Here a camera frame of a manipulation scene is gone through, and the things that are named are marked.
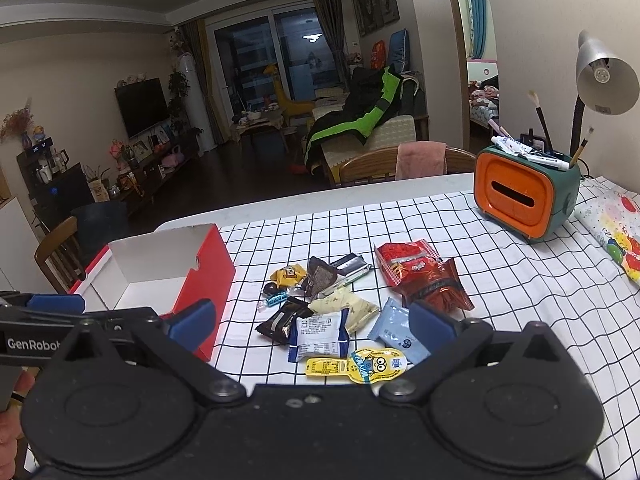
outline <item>paintbrush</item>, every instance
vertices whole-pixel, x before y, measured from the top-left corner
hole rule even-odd
[[[574,156],[572,156],[571,162],[569,162],[569,168],[572,168],[575,165],[575,163],[578,162],[578,157],[580,157],[582,150],[587,145],[587,142],[589,142],[589,139],[591,139],[591,135],[593,135],[593,126],[589,126],[589,131],[584,136],[584,139],[582,140],[582,142],[580,143],[580,146],[574,153]]]
[[[546,139],[546,148],[551,153],[554,152],[554,147],[551,144],[551,137],[549,137],[549,130],[546,128],[545,115],[542,113],[542,108],[540,108],[540,99],[538,98],[538,94],[536,94],[533,90],[529,90],[529,99],[536,105],[536,111],[538,112],[538,118],[540,119],[540,124],[542,124],[542,130],[545,133]]]

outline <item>blue gripper pad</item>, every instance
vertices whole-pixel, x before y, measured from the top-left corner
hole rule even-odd
[[[458,337],[460,322],[426,304],[409,305],[409,330],[430,352]]]
[[[82,314],[84,298],[79,294],[34,294],[27,302],[29,310],[54,314]]]
[[[167,335],[195,352],[216,326],[216,307],[211,300],[198,300],[178,314],[164,318]]]

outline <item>finger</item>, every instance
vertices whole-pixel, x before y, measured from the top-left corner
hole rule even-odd
[[[5,466],[15,460],[18,453],[18,441],[12,438],[6,444],[0,444],[0,467]]]
[[[17,406],[11,406],[4,413],[0,413],[0,444],[18,438],[21,432],[20,410]]]
[[[10,480],[15,475],[15,462],[0,467],[0,480]]]
[[[16,392],[28,392],[29,390],[31,390],[31,388],[33,388],[35,382],[36,378],[30,373],[23,370],[20,374],[20,377],[18,377],[18,380],[15,381],[14,390]]]

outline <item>blue curtain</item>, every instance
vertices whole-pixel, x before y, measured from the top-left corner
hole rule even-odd
[[[486,43],[486,0],[471,0],[471,13],[474,26],[473,59],[482,59]]]

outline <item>white checkered tablecloth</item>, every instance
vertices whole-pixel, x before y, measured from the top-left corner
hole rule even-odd
[[[585,181],[578,201],[613,187],[603,178]],[[486,219],[473,192],[467,191],[238,224],[220,231],[236,264],[236,278],[211,363],[245,386],[318,383],[305,377],[304,363],[287,362],[286,347],[255,331],[275,312],[256,311],[262,285],[274,270],[293,263],[306,268],[309,256],[332,260],[350,252],[376,264],[374,246],[425,238],[443,258],[455,256],[460,279],[476,306],[472,316],[487,320],[496,330],[520,330],[538,319],[553,328],[606,412],[589,464],[606,478],[640,476],[638,287],[574,218],[545,241],[529,245]],[[391,295],[377,268],[352,288],[379,305]],[[351,350],[379,346],[367,339],[372,324],[356,334]]]

